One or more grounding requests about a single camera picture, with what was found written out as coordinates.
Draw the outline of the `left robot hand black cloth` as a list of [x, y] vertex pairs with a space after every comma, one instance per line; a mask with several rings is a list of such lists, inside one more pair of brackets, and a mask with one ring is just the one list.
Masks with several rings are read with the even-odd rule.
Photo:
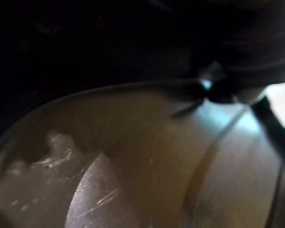
[[197, 77], [285, 82], [285, 0], [0, 0], [0, 135], [88, 88]]

